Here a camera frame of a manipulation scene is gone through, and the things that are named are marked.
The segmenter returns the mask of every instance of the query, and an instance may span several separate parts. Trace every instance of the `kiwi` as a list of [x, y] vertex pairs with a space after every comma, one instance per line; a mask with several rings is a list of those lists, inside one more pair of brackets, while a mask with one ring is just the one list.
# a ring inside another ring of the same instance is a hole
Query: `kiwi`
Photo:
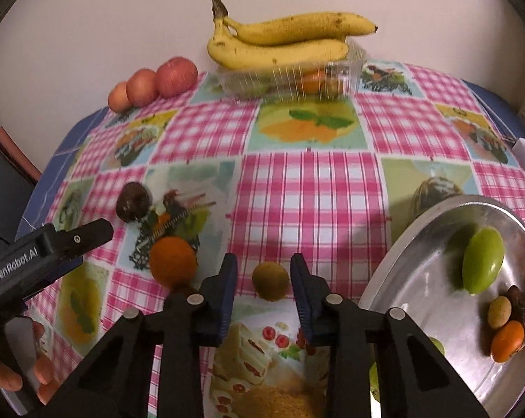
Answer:
[[277, 301], [286, 297], [290, 286], [288, 272], [276, 262], [262, 262], [251, 277], [256, 293], [264, 300]]

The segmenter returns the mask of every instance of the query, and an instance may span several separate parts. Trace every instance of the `orange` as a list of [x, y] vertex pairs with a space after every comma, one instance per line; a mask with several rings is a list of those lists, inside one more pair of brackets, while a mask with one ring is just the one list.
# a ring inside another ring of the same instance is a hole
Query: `orange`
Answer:
[[322, 88], [324, 91], [324, 80], [326, 75], [324, 71], [315, 71], [303, 75], [301, 78], [300, 87], [305, 95], [318, 94]]
[[517, 352], [524, 342], [524, 327], [517, 320], [511, 320], [506, 323], [498, 332], [496, 332], [491, 342], [491, 356], [497, 363], [508, 361], [515, 352]]
[[170, 290], [187, 286], [195, 277], [195, 251], [180, 237], [162, 237], [150, 249], [150, 273]]

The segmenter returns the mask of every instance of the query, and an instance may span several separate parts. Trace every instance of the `metal tray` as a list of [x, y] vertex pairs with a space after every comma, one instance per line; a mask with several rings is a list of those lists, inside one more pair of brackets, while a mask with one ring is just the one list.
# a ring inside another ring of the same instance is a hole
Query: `metal tray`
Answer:
[[[474, 225], [503, 236], [502, 269], [489, 289], [472, 296], [459, 290], [455, 273]], [[370, 280], [359, 306], [378, 312], [406, 310], [428, 335], [491, 418], [503, 418], [525, 390], [525, 348], [504, 364], [489, 355], [488, 305], [512, 285], [525, 292], [525, 224], [499, 202], [478, 195], [446, 199], [429, 209], [395, 242]], [[373, 408], [373, 418], [380, 416]]]

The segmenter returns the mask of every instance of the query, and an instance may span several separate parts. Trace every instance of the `plastic container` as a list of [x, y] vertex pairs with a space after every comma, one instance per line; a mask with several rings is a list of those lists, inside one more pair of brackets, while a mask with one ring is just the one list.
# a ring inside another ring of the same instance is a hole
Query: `plastic container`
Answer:
[[359, 88], [367, 53], [352, 40], [344, 60], [329, 63], [298, 63], [247, 71], [219, 71], [224, 93], [237, 100], [298, 101], [338, 99], [354, 95]]

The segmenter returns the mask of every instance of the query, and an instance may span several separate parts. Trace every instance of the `white wall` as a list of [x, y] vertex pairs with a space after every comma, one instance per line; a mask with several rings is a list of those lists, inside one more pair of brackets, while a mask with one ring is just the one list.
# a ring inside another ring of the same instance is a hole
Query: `white wall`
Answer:
[[[375, 57], [450, 72], [518, 106], [525, 27], [505, 0], [223, 0], [255, 22], [345, 10], [378, 26], [362, 39]], [[210, 0], [18, 0], [0, 25], [0, 125], [43, 169], [69, 128], [105, 105], [135, 69], [174, 55], [213, 69]]]

